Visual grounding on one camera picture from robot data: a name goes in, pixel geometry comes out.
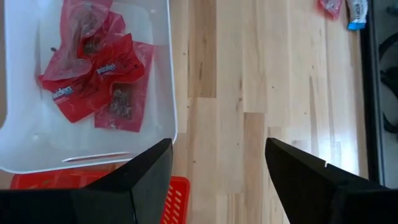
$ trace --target black appliance edge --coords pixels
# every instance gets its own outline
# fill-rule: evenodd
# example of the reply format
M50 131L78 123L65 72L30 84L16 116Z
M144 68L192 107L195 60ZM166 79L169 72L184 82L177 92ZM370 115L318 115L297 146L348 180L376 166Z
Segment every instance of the black appliance edge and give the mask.
M363 95L369 180L385 185L380 107L379 53L374 23L374 1L368 0L367 26L361 31Z

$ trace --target red snack bag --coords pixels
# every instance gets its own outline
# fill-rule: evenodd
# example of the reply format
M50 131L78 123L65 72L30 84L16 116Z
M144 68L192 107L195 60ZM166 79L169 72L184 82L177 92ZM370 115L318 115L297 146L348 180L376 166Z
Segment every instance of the red snack bag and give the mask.
M103 25L92 36L82 38L78 48L78 57L92 58L105 45L112 44L123 37L125 28L123 16L109 12Z
M71 123L98 111L112 100L108 86L94 73L66 80L42 79L40 76L43 88L51 91L54 103Z
M112 102L95 114L95 127L139 132L144 120L147 87L154 46L134 42L134 50L145 65L145 75L133 84L115 83Z
M92 58L93 73L109 87L115 83L134 83L144 76L145 68L133 49L132 36L127 34L105 46Z
M87 74L91 63L78 58L82 38L92 36L108 17L113 0L64 0L61 12L61 46L47 66L43 80L62 80Z
M321 7L329 12L332 19L337 19L340 15L342 2L343 0L319 0Z

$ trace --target snack bar wrapper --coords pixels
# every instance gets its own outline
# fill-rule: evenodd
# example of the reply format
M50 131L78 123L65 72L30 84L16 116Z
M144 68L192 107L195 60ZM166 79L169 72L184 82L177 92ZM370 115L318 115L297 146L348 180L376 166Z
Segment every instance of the snack bar wrapper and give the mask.
M365 28L366 14L368 13L368 0L347 0L350 20L349 30L360 30Z
M112 101L95 114L95 127L139 132L144 120L150 66L154 46L134 42L134 50L144 65L144 76L133 84L114 82Z

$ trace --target white label on bag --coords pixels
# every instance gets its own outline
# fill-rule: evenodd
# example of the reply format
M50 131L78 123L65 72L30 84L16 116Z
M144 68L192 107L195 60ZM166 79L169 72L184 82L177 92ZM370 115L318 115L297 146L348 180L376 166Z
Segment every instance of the white label on bag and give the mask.
M104 72L113 71L115 68L116 68L115 64L105 65L104 67L97 69L97 73L101 75Z
M60 98L61 96L66 96L66 95L69 95L72 93L73 93L73 90L72 90L72 87L70 87L70 86L65 87L65 88L59 88L57 91L55 91L52 94L52 99L55 100L57 98Z

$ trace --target translucent container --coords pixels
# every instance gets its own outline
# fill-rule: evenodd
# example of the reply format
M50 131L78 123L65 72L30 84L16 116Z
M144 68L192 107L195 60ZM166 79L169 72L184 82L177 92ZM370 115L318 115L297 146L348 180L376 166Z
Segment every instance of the translucent container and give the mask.
M62 0L5 0L6 118L0 128L0 169L32 173L128 161L163 138L175 140L177 120L168 0L114 0L133 40L155 45L144 121L139 133L94 128L94 116L70 123L42 90L60 45Z

